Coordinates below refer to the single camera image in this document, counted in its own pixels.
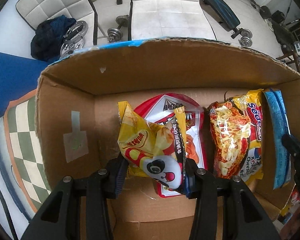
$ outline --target tape piece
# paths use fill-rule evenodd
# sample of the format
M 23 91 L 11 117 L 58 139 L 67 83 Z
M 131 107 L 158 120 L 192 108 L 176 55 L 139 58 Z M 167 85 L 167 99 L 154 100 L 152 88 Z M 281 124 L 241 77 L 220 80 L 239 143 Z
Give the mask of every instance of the tape piece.
M 89 153 L 87 132 L 80 130 L 80 112 L 71 111 L 71 126 L 72 132 L 63 134 L 67 163 Z

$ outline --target checkered mat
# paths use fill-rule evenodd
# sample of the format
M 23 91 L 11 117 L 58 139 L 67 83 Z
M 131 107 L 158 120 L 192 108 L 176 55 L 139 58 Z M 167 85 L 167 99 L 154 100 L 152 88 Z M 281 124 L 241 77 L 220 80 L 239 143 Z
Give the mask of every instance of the checkered mat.
M 34 112 L 35 96 L 8 109 L 7 121 L 15 161 L 14 171 L 17 170 L 21 177 L 18 179 L 19 185 L 22 180 L 33 205 L 39 209 L 51 189 L 44 173 L 40 143 L 35 134 Z

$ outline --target metal bolt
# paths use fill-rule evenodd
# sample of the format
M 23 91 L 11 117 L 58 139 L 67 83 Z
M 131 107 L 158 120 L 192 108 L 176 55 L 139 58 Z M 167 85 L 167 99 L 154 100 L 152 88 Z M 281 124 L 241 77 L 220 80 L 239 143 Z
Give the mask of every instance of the metal bolt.
M 100 170 L 98 170 L 99 175 L 106 175 L 107 172 L 108 171 L 106 169 L 100 169 Z
M 204 168 L 198 168 L 197 169 L 197 173 L 199 174 L 199 175 L 203 175 L 203 174 L 205 174 L 207 171 L 204 169 Z
M 232 177 L 232 179 L 233 179 L 233 181 L 235 181 L 235 182 L 240 182 L 240 181 L 241 181 L 241 178 L 240 178 L 239 176 L 237 176 L 237 175 L 234 175 L 234 176 Z
M 63 177 L 63 182 L 68 183 L 70 181 L 71 181 L 71 177 L 70 176 Z

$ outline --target panda face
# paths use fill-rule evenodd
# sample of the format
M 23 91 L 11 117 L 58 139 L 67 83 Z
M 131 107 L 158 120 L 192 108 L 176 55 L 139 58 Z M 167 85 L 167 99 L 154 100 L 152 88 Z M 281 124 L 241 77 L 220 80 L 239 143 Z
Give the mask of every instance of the panda face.
M 181 185 L 181 166 L 170 155 L 160 155 L 152 159 L 146 159 L 142 169 L 147 175 L 161 181 L 171 189 L 177 189 Z

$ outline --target red package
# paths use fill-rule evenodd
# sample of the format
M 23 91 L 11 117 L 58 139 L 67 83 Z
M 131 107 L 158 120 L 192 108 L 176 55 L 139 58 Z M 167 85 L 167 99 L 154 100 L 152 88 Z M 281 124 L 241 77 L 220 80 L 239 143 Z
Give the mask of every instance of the red package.
M 134 112 L 148 122 L 165 124 L 174 116 L 173 110 L 181 106 L 185 107 L 186 114 L 187 157 L 193 159 L 199 168 L 207 169 L 206 153 L 200 133 L 203 125 L 203 108 L 196 101 L 182 94 L 162 94 L 143 102 L 134 109 Z M 164 198 L 180 195 L 159 183 L 158 194 Z

